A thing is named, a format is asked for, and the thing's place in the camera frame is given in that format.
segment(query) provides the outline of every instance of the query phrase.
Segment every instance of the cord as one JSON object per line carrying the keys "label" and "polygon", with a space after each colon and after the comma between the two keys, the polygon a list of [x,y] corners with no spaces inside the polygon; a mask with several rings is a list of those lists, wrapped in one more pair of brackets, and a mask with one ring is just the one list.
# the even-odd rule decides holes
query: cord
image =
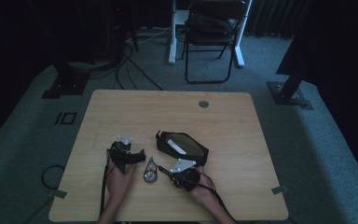
{"label": "cord", "polygon": [[61,166],[61,165],[52,165],[52,166],[49,166],[48,168],[46,168],[42,173],[42,176],[41,176],[42,184],[48,189],[58,189],[58,186],[57,187],[52,187],[52,186],[48,185],[46,183],[46,181],[45,181],[45,175],[48,172],[48,170],[50,170],[52,168],[56,168],[56,167],[61,168],[63,171],[65,170],[65,168],[63,166]]}
{"label": "cord", "polygon": [[137,35],[137,36],[141,36],[141,35],[152,35],[152,36],[150,36],[149,38],[147,38],[147,39],[144,40],[144,41],[141,41],[141,42],[138,41],[138,44],[146,43],[146,42],[148,42],[149,40],[151,40],[151,39],[153,39],[153,38],[156,38],[156,37],[159,36],[159,35],[164,35],[170,28],[171,28],[171,26],[168,27],[168,28],[166,28],[166,29],[164,29],[163,31],[161,31],[160,33],[157,33],[157,34],[139,34],[139,35]]}
{"label": "cord", "polygon": [[103,186],[101,189],[101,205],[100,205],[100,215],[103,213],[104,210],[104,198],[105,198],[105,192],[106,192],[106,180],[107,177],[115,170],[116,166],[114,166],[109,172],[107,172],[109,168],[109,162],[110,162],[110,156],[108,154],[108,151],[106,152],[106,165],[103,171]]}
{"label": "cord", "polygon": [[[120,86],[120,88],[122,90],[125,90],[124,89],[124,86],[120,83],[120,80],[118,78],[118,74],[119,74],[119,71],[121,69],[121,67],[123,66],[123,64],[126,64],[126,67],[127,67],[127,61],[130,61],[130,63],[132,63],[150,82],[152,82],[157,88],[159,88],[161,91],[163,91],[163,89],[159,86],[159,84],[157,84],[150,76],[148,76],[144,70],[142,70],[138,64],[136,64],[132,59],[131,59],[131,55],[133,54],[133,50],[132,50],[132,47],[130,47],[129,45],[125,45],[125,47],[127,47],[129,50],[130,50],[130,55],[127,56],[124,52],[123,52],[123,56],[125,58],[125,60],[118,66],[117,70],[116,70],[116,80],[115,80],[115,83],[113,85],[113,89],[116,88],[116,83]],[[129,73],[129,70],[128,70],[128,67],[127,67],[127,76],[129,77],[129,79],[131,80],[131,83],[132,85],[135,87],[136,90],[138,90],[138,88],[136,87],[135,83],[133,82],[133,80],[131,79],[130,77],[130,73]]]}
{"label": "cord", "polygon": [[202,187],[202,188],[207,189],[208,191],[210,191],[210,192],[213,194],[213,196],[216,197],[216,199],[217,199],[217,201],[219,202],[219,204],[223,207],[223,209],[225,209],[226,213],[231,217],[231,219],[232,219],[235,223],[239,224],[239,222],[238,222],[237,220],[235,220],[235,218],[228,212],[228,210],[227,210],[225,204],[223,203],[222,198],[220,197],[220,195],[219,195],[219,194],[217,193],[217,191],[215,190],[214,183],[213,183],[212,179],[211,179],[209,176],[207,176],[206,174],[203,174],[203,173],[200,173],[200,172],[199,172],[199,174],[208,177],[208,178],[211,180],[214,189],[210,189],[209,187],[206,187],[205,185],[202,185],[202,184],[200,184],[200,183],[196,183],[196,182],[193,182],[193,181],[190,181],[190,180],[184,179],[184,181],[186,181],[186,182],[188,182],[188,183],[191,183],[191,184],[194,184],[194,185],[196,185],[196,186],[200,186],[200,187]]}
{"label": "cord", "polygon": [[[48,168],[46,168],[41,175],[42,184],[43,184],[43,186],[45,186],[48,189],[53,189],[53,190],[58,189],[58,186],[52,187],[52,186],[48,185],[45,181],[45,175],[48,172],[48,170],[50,170],[52,168],[56,168],[56,167],[62,168],[63,171],[65,170],[65,168],[61,165],[51,165]],[[53,199],[54,199],[53,197],[48,198],[30,217],[28,217],[28,219],[24,222],[24,224],[30,223],[32,221],[32,219],[34,219],[34,217],[37,214],[39,214],[51,201],[53,201]]]}

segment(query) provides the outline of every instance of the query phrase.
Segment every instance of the person's right hand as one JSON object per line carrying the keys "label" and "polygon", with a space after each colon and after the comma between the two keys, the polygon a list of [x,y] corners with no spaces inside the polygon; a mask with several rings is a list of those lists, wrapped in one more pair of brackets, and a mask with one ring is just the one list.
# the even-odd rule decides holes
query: person's right hand
{"label": "person's right hand", "polygon": [[[199,166],[196,170],[203,174],[200,175],[199,184],[208,187],[209,189],[213,189],[213,183],[205,176],[204,168]],[[217,223],[235,224],[235,220],[232,219],[232,217],[226,212],[225,208],[220,205],[217,198],[208,189],[196,186],[189,192],[189,194],[194,201],[203,205],[211,213]]]}
{"label": "person's right hand", "polygon": [[[208,187],[210,189],[213,189],[213,183],[212,181],[205,176],[205,170],[203,166],[199,166],[196,168],[196,170],[203,174],[200,175],[200,182],[199,184]],[[216,197],[207,189],[196,186],[194,189],[192,189],[190,192],[191,197],[196,201],[197,203],[200,203],[205,206],[207,203],[218,203]]]}

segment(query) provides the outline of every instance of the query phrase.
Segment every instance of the small mechanical part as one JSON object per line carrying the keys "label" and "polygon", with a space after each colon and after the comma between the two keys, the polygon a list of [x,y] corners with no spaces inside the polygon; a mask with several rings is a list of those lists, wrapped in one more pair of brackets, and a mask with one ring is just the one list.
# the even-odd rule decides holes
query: small mechanical part
{"label": "small mechanical part", "polygon": [[195,161],[179,159],[178,162],[175,164],[175,166],[173,166],[173,168],[171,169],[171,173],[173,173],[173,174],[180,173],[180,172],[184,171],[185,169],[190,168],[194,165],[196,165]]}
{"label": "small mechanical part", "polygon": [[144,161],[146,155],[143,149],[139,153],[131,154],[131,142],[133,139],[123,138],[120,135],[117,137],[120,141],[115,141],[108,149],[107,159],[110,158],[121,173],[125,174],[126,165]]}
{"label": "small mechanical part", "polygon": [[120,142],[122,142],[124,145],[128,145],[130,144],[132,141],[133,141],[133,138],[125,138],[125,137],[122,137],[121,135],[118,135],[117,136],[118,140],[120,140]]}
{"label": "small mechanical part", "polygon": [[167,175],[177,188],[184,189],[185,191],[191,191],[200,182],[200,173],[194,168],[185,169],[180,173],[174,174],[162,166],[159,166],[158,169]]}
{"label": "small mechanical part", "polygon": [[149,162],[147,163],[144,173],[144,180],[147,183],[152,183],[157,180],[157,165],[154,163],[153,157],[151,157]]}

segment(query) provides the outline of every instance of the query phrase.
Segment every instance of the cable on floor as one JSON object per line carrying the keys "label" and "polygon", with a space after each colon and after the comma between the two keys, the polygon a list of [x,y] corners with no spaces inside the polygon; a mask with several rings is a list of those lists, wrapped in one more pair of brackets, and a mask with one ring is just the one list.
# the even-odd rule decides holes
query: cable on floor
{"label": "cable on floor", "polygon": [[136,90],[138,90],[138,88],[136,87],[135,83],[133,82],[133,80],[131,79],[131,76],[130,76],[130,72],[129,72],[129,69],[128,69],[128,66],[127,66],[127,61],[130,61],[150,82],[152,82],[157,88],[159,88],[161,91],[163,91],[163,89],[159,86],[159,84],[157,84],[150,76],[148,76],[144,70],[142,70],[142,68],[140,68],[138,66],[138,64],[136,64],[132,59],[131,59],[131,55],[133,53],[133,50],[132,48],[129,46],[129,45],[125,45],[125,47],[127,47],[129,50],[130,50],[130,55],[127,56],[124,52],[123,52],[123,56],[125,58],[125,60],[121,63],[121,65],[117,68],[116,70],[116,80],[115,80],[115,83],[114,83],[114,86],[113,86],[113,89],[116,88],[116,83],[120,86],[120,88],[122,90],[125,90],[123,85],[120,83],[120,80],[118,78],[118,73],[121,69],[121,66],[125,63],[126,64],[126,68],[127,68],[127,76],[129,77],[132,85],[135,87]]}
{"label": "cable on floor", "polygon": [[[46,168],[41,175],[41,180],[42,180],[43,186],[45,186],[47,189],[50,189],[50,190],[58,189],[58,186],[51,186],[51,185],[47,184],[45,177],[46,177],[46,174],[48,173],[48,171],[50,171],[51,169],[55,169],[55,168],[60,168],[60,169],[62,169],[62,171],[65,170],[65,168],[61,165],[52,165],[52,166],[49,166],[48,168]],[[39,214],[51,201],[53,201],[53,199],[54,199],[54,197],[49,197],[30,217],[28,217],[28,219],[24,222],[24,224],[30,223],[34,219],[34,217],[36,217],[37,214]]]}

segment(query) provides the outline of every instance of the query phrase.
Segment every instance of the wooden table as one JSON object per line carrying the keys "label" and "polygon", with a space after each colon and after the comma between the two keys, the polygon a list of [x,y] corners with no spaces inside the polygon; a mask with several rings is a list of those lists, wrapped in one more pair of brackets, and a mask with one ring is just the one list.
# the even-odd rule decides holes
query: wooden table
{"label": "wooden table", "polygon": [[[209,106],[202,108],[199,101]],[[131,191],[117,221],[207,221],[213,218],[182,189],[158,172],[143,180],[151,156],[171,169],[177,159],[157,150],[156,133],[188,133],[210,149],[205,172],[216,185],[228,211],[237,220],[283,220],[288,217],[269,150],[252,97],[243,92],[95,91],[83,118],[59,190],[52,221],[98,219],[106,149],[117,135],[133,137],[131,152],[145,150]]]}

